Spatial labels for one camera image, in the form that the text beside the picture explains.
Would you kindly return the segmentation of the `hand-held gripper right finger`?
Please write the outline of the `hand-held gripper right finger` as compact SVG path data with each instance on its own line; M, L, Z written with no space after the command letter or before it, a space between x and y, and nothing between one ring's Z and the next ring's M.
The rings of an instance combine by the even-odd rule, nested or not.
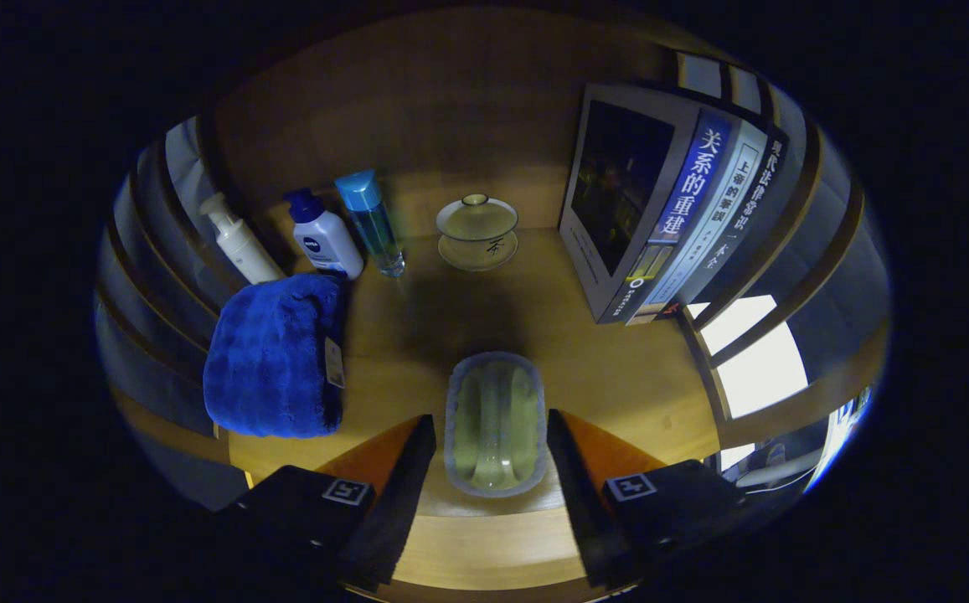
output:
M750 518L747 497L701 461L667 465L570 413L549 410L548 447L591 586L645 579Z

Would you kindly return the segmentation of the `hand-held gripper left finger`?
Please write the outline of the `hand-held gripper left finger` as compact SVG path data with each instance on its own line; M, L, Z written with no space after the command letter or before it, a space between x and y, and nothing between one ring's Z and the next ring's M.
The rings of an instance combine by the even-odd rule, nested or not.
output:
M280 577L376 591L391 583L436 451L419 415L316 471L285 465L216 513L243 559Z

